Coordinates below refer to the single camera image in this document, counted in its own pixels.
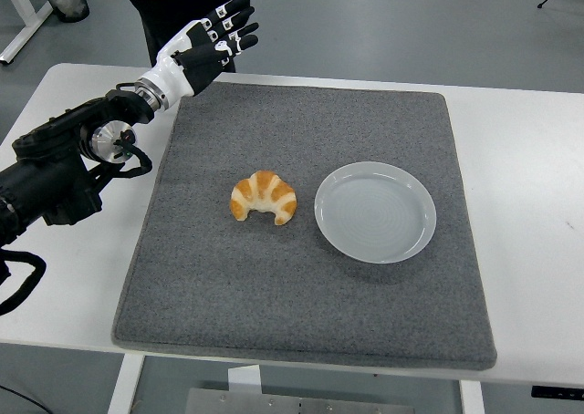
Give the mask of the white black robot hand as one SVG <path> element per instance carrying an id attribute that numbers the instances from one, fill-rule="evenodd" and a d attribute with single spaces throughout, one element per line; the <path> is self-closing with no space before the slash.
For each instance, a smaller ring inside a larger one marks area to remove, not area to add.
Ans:
<path id="1" fill-rule="evenodd" d="M 193 20 L 159 51 L 156 64 L 135 83 L 135 92 L 154 109 L 168 109 L 180 98 L 208 87 L 235 57 L 258 43 L 250 0 L 231 0 Z"/>

